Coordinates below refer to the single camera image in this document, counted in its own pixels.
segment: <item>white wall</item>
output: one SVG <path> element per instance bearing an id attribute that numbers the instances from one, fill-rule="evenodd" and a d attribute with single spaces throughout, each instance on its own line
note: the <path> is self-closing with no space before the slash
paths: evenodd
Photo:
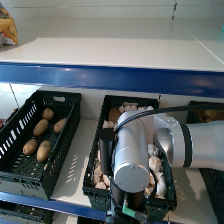
<path id="1" fill-rule="evenodd" d="M 17 108 L 9 84 L 0 83 L 0 119 L 7 119 Z"/>
<path id="2" fill-rule="evenodd" d="M 13 91 L 15 92 L 17 101 L 19 102 L 19 106 L 22 106 L 25 100 L 34 91 L 36 91 L 39 88 L 39 86 L 13 84 L 12 88 Z M 63 87 L 50 87 L 50 86 L 40 87 L 40 90 L 81 93 L 82 94 L 81 118 L 88 118 L 88 119 L 99 118 L 105 95 L 133 96 L 133 97 L 143 97 L 152 99 L 159 98 L 159 94 L 156 93 L 138 93 L 138 92 L 63 88 Z M 188 105 L 189 102 L 192 100 L 224 103 L 224 99 L 161 94 L 160 107 L 163 108 L 171 106 L 185 106 Z M 170 115 L 175 117 L 180 123 L 186 122 L 187 112 L 171 113 Z"/>
<path id="3" fill-rule="evenodd" d="M 172 18 L 175 0 L 1 0 L 16 18 Z M 176 18 L 224 18 L 224 0 L 176 0 Z"/>

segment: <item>crate handle hole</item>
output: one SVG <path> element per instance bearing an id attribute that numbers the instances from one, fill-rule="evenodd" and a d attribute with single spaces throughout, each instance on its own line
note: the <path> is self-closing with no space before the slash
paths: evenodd
<path id="1" fill-rule="evenodd" d="M 9 144 L 8 140 L 6 140 L 6 144 L 8 145 L 8 147 L 10 147 L 10 144 Z"/>
<path id="2" fill-rule="evenodd" d="M 65 98 L 64 97 L 56 97 L 56 96 L 53 96 L 53 100 L 54 101 L 58 101 L 58 102 L 65 102 Z"/>

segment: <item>white cylindrical robot link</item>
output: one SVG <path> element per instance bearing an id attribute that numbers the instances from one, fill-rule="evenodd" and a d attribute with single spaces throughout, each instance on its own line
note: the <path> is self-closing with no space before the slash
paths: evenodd
<path id="1" fill-rule="evenodd" d="M 118 133 L 114 180 L 125 192 L 143 191 L 149 184 L 145 128 L 140 120 L 126 124 Z"/>
<path id="2" fill-rule="evenodd" d="M 223 133 L 224 121 L 176 124 L 159 129 L 156 142 L 171 167 L 224 171 Z"/>

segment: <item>potato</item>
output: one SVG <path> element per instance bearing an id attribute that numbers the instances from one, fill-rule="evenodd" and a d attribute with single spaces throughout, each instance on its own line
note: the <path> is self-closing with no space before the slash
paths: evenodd
<path id="1" fill-rule="evenodd" d="M 42 119 L 34 128 L 33 135 L 36 137 L 41 136 L 48 128 L 48 120 Z"/>
<path id="2" fill-rule="evenodd" d="M 51 152 L 51 143 L 43 141 L 37 150 L 37 161 L 44 162 Z"/>
<path id="3" fill-rule="evenodd" d="M 24 146 L 23 146 L 23 154 L 26 156 L 31 155 L 37 149 L 37 141 L 35 139 L 30 139 Z"/>
<path id="4" fill-rule="evenodd" d="M 54 117 L 54 111 L 46 108 L 42 113 L 42 118 L 46 120 L 51 120 Z"/>
<path id="5" fill-rule="evenodd" d="M 97 183 L 96 186 L 95 186 L 95 188 L 104 189 L 104 190 L 107 189 L 106 185 L 103 182 Z"/>
<path id="6" fill-rule="evenodd" d="M 216 120 L 216 117 L 217 117 L 217 112 L 214 111 L 214 110 L 206 110 L 204 112 L 204 117 L 205 117 L 205 120 L 206 119 L 211 119 L 211 120 Z"/>
<path id="7" fill-rule="evenodd" d="M 110 179 L 107 177 L 107 175 L 103 174 L 103 182 L 106 186 L 110 186 Z"/>
<path id="8" fill-rule="evenodd" d="M 60 132 L 61 132 L 61 130 L 62 130 L 62 128 L 64 127 L 64 124 L 65 124 L 65 122 L 66 122 L 66 119 L 67 119 L 67 118 L 61 119 L 60 121 L 58 121 L 58 123 L 56 123 L 56 124 L 54 125 L 54 132 L 55 132 L 55 133 L 60 133 Z"/>
<path id="9" fill-rule="evenodd" d="M 97 183 L 100 182 L 100 176 L 98 174 L 94 174 L 92 181 L 90 182 L 91 186 L 96 186 Z"/>

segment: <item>storage rack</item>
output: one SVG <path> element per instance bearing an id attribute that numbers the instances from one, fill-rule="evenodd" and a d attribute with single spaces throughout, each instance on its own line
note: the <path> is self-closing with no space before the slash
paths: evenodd
<path id="1" fill-rule="evenodd" d="M 144 20 L 95 20 L 87 21 L 81 20 L 74 21 L 77 25 L 75 31 L 80 32 L 79 25 L 95 24 L 101 25 L 101 27 L 114 27 L 121 22 L 124 25 L 135 23 L 140 27 L 147 27 L 148 29 L 153 28 L 153 31 L 159 31 L 162 26 L 163 33 L 165 33 L 166 41 L 157 40 L 154 44 L 158 44 L 156 47 L 149 44 L 150 32 L 144 36 L 135 36 L 130 39 L 127 38 L 127 34 L 121 36 L 126 41 L 120 40 L 119 32 L 120 27 L 117 28 L 119 33 L 115 36 L 118 43 L 114 43 L 113 38 L 106 37 L 102 42 L 106 42 L 105 45 L 100 42 L 94 42 L 94 35 L 91 36 L 90 41 L 92 44 L 96 44 L 94 49 L 88 49 L 85 47 L 83 51 L 88 51 L 84 56 L 82 55 L 80 60 L 77 60 L 77 56 L 72 59 L 75 47 L 73 44 L 77 40 L 79 44 L 83 42 L 87 43 L 85 38 L 80 39 L 68 39 L 66 48 L 59 50 L 59 52 L 51 52 L 52 46 L 60 46 L 61 41 L 66 38 L 58 38 L 54 40 L 53 37 L 47 38 L 44 36 L 38 40 L 39 34 L 36 34 L 35 38 L 31 41 L 27 41 L 28 31 L 21 32 L 20 38 L 23 44 L 17 47 L 7 47 L 7 50 L 2 50 L 0 53 L 0 82 L 3 83 L 23 83 L 23 84 L 38 84 L 38 85 L 50 85 L 50 86 L 62 86 L 72 88 L 89 88 L 89 89 L 105 89 L 105 90 L 121 90 L 130 92 L 145 92 L 145 93 L 160 93 L 160 94 L 174 94 L 174 95 L 188 95 L 198 97 L 213 97 L 223 98 L 224 97 L 224 55 L 220 53 L 218 47 L 212 49 L 209 43 L 203 43 L 203 39 L 195 39 L 193 32 L 188 27 L 187 20 L 159 20 L 159 19 L 144 19 Z M 194 22 L 203 24 L 205 21 L 192 20 Z M 220 20 L 214 20 L 210 22 L 206 28 L 206 32 L 209 33 L 215 24 L 220 23 Z M 53 23 L 62 24 L 59 20 L 48 21 L 48 25 L 51 26 Z M 42 29 L 43 33 L 48 31 L 48 26 L 44 25 L 44 21 L 26 21 L 18 20 L 18 27 L 25 30 L 24 27 L 28 26 L 30 29 L 36 29 L 39 27 L 39 31 Z M 53 26 L 52 32 L 57 31 L 56 26 Z M 215 40 L 217 46 L 223 47 L 222 41 L 224 39 L 223 33 L 220 33 L 220 40 Z M 96 38 L 102 39 L 103 36 L 96 36 Z M 111 44 L 111 48 L 115 47 L 115 50 L 120 50 L 120 53 L 108 48 L 103 49 L 105 46 Z M 133 47 L 131 52 L 126 52 L 130 46 Z M 95 58 L 95 54 L 92 51 L 99 50 L 99 57 Z M 50 55 L 43 55 L 45 51 L 49 51 Z M 82 49 L 78 48 L 77 51 L 82 53 Z M 113 57 L 105 57 L 107 54 L 113 54 Z M 80 205 L 72 205 L 65 202 L 58 202 L 55 200 L 44 201 L 41 199 L 30 198 L 26 196 L 12 195 L 7 193 L 0 193 L 0 200 L 9 201 L 14 203 L 21 203 L 30 206 L 36 206 L 40 208 L 46 208 L 55 210 L 58 212 L 75 214 L 80 216 L 86 216 L 103 220 L 105 213 L 94 211 L 89 207 L 83 207 Z"/>

